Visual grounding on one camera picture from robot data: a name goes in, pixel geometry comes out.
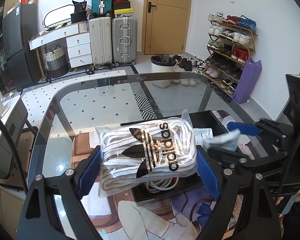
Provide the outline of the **white printed plastic pouch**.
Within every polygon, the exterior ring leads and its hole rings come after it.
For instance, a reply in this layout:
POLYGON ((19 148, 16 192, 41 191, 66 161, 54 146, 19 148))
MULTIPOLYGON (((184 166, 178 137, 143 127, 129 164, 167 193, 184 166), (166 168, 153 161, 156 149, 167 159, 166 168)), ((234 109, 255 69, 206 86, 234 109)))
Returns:
POLYGON ((194 128, 193 131, 197 145, 203 146, 205 141, 213 138, 211 128, 194 128))

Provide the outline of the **adidas white laces bag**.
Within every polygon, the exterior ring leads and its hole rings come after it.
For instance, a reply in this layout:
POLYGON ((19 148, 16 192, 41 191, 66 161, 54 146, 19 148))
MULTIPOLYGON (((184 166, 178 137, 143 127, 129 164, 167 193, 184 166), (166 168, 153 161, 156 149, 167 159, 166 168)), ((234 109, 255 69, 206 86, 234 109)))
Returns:
POLYGON ((196 141, 187 110, 180 117, 95 130, 101 147, 100 197, 196 172, 196 141))

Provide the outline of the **green white flat packet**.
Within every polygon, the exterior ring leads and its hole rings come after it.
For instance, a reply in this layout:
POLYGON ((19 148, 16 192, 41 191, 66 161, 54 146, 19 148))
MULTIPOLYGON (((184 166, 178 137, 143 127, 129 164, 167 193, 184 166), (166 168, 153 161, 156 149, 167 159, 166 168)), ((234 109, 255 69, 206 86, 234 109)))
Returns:
POLYGON ((203 140, 203 149, 208 150, 211 147, 221 148, 228 151, 236 151, 241 133, 239 129, 224 133, 212 138, 203 140))

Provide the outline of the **anime print desk mat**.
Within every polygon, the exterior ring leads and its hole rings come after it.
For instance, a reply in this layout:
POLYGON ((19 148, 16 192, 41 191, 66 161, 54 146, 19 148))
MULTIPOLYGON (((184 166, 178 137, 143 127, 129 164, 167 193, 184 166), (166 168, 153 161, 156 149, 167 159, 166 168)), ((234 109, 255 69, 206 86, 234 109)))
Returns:
POLYGON ((100 198, 99 185, 100 180, 96 179, 81 202, 103 239, 159 239, 157 230, 149 231, 145 226, 151 218, 164 225, 173 223, 185 233, 185 239, 195 239, 215 206, 197 174, 180 178, 170 191, 157 193, 139 185, 100 198))

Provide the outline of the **purple yoga mat bag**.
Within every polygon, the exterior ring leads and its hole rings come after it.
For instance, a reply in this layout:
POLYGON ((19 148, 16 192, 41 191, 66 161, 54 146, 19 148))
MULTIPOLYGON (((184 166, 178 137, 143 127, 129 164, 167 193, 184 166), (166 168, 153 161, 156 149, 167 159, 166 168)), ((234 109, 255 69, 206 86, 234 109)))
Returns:
POLYGON ((244 65, 242 75, 234 91, 234 100, 241 104, 249 100, 262 70, 262 61, 249 58, 244 65))

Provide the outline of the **grey side cabinet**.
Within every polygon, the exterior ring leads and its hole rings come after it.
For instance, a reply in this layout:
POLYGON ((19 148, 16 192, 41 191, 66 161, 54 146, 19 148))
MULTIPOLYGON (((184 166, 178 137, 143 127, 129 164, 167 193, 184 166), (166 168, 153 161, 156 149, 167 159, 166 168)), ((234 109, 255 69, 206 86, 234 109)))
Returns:
MULTIPOLYGON (((1 118, 1 121, 9 131, 15 147, 17 147, 21 134, 26 130, 24 126, 27 126, 27 129, 34 133, 37 133, 38 128, 33 127, 28 121, 27 109, 21 99, 21 96, 18 95, 7 100, 4 103, 4 106, 9 106, 10 108, 1 118)), ((0 179, 7 179, 13 168, 16 168, 16 164, 12 149, 4 134, 0 130, 0 179)))

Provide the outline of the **wooden shoe rack with shoes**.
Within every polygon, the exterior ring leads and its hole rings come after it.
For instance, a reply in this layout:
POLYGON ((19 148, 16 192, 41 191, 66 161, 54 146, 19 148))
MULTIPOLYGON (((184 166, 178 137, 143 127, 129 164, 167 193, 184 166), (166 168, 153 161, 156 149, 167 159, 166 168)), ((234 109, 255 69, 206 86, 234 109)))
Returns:
POLYGON ((230 96, 242 77, 245 65, 255 52, 257 23, 247 16, 209 14, 211 23, 206 45, 209 57, 204 60, 204 74, 230 96))

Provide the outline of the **white trash bin black liner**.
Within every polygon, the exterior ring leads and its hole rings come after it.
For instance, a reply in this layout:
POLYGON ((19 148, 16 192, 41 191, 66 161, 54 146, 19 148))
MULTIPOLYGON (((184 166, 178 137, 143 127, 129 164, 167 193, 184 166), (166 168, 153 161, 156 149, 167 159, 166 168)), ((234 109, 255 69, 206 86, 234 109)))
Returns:
MULTIPOLYGON (((176 64, 175 58, 168 55, 151 56, 151 68, 153 73, 173 73, 176 64)), ((166 88, 171 84, 171 80, 153 81, 152 84, 158 88, 166 88)))

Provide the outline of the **woven laundry basket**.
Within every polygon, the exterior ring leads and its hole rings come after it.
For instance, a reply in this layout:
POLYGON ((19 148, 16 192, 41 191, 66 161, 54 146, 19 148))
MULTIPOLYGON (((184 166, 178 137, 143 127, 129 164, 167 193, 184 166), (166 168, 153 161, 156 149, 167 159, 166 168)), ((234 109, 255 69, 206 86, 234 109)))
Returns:
POLYGON ((49 75, 53 79, 59 78, 69 71, 63 46, 58 44, 54 50, 46 48, 44 56, 49 70, 49 75))

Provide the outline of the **white vanity desk with drawers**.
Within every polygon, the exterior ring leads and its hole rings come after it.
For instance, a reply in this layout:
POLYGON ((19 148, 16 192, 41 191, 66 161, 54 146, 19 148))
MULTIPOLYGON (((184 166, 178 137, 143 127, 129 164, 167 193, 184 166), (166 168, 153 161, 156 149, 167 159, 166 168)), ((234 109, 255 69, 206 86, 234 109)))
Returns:
POLYGON ((69 59, 71 68, 76 69, 93 63, 86 21, 45 32, 29 40, 30 50, 38 50, 40 47, 53 49, 53 45, 61 45, 65 48, 66 58, 69 59))

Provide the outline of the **wooden door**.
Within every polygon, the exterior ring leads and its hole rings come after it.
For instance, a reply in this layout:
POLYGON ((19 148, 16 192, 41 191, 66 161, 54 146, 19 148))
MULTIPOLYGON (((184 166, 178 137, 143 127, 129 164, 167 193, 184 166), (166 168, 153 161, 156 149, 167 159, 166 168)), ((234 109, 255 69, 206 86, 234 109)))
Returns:
POLYGON ((191 0, 144 0, 143 54, 184 53, 190 10, 191 0))

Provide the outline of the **white hard suitcase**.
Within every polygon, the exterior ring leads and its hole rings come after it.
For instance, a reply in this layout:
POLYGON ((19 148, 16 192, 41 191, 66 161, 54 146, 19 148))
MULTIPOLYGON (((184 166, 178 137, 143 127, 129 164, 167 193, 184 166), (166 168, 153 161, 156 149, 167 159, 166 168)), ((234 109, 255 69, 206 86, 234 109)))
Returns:
POLYGON ((89 35, 93 64, 96 66, 112 63, 111 18, 90 19, 89 35))

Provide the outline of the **silver aluminium suitcase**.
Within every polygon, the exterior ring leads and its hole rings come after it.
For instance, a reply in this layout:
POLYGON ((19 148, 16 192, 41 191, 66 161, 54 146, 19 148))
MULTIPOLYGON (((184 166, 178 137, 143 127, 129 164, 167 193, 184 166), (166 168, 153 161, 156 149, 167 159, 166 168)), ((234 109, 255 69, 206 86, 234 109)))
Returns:
POLYGON ((137 58, 138 19, 118 17, 112 21, 113 63, 135 64, 137 58))

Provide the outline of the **black handbag on desk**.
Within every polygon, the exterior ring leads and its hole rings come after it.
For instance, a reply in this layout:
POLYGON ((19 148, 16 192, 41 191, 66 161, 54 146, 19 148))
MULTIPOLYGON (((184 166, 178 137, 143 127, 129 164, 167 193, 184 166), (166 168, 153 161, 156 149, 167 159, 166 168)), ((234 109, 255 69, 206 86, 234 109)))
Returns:
POLYGON ((78 23, 78 22, 83 22, 87 20, 87 1, 84 0, 83 2, 76 2, 72 1, 74 5, 74 13, 72 13, 71 16, 71 23, 78 23))

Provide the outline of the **oval vanity mirror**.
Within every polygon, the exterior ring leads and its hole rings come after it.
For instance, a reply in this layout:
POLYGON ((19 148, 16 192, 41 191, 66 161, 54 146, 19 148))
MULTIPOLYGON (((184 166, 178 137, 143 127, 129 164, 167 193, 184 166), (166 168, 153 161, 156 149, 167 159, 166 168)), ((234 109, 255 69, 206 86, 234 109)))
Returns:
POLYGON ((74 13, 75 6, 67 4, 48 12, 43 18, 43 27, 50 28, 63 23, 71 22, 71 14, 74 13))

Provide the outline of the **black refrigerator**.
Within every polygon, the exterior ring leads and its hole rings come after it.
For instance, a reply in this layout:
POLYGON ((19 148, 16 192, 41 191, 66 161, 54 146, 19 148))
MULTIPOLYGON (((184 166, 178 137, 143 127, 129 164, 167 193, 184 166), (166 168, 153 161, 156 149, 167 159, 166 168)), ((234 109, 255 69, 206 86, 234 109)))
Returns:
POLYGON ((21 4, 2 20, 2 35, 7 66, 17 91, 37 83, 41 71, 29 40, 38 34, 37 6, 21 4))

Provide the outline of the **stack of shoe boxes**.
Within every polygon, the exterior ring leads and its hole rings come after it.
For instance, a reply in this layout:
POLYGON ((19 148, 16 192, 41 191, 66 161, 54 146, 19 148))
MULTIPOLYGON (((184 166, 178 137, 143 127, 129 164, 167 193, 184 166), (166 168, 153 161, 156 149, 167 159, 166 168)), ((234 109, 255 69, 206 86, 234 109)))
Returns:
POLYGON ((112 2, 115 18, 133 16, 130 0, 112 0, 112 2))

